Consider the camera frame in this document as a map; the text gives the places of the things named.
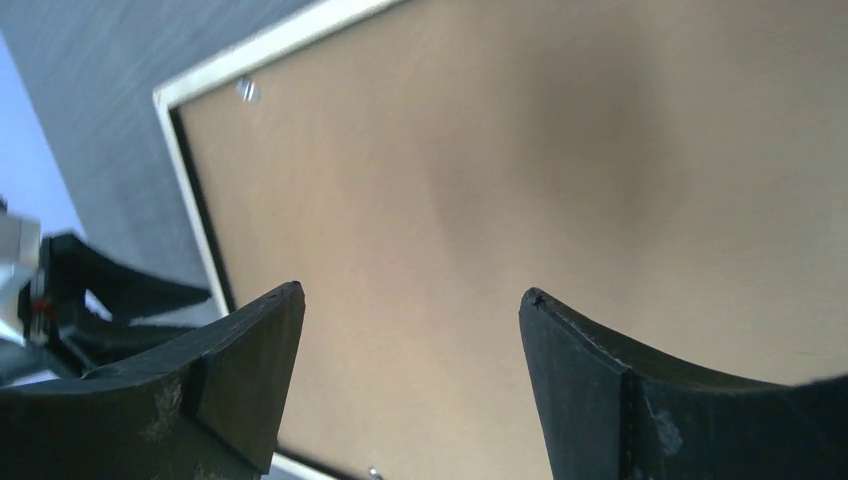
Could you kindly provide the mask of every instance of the gray wall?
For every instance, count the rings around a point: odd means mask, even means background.
[[[0,31],[89,240],[206,284],[152,90],[309,0],[3,0]],[[215,317],[211,303],[184,312]]]

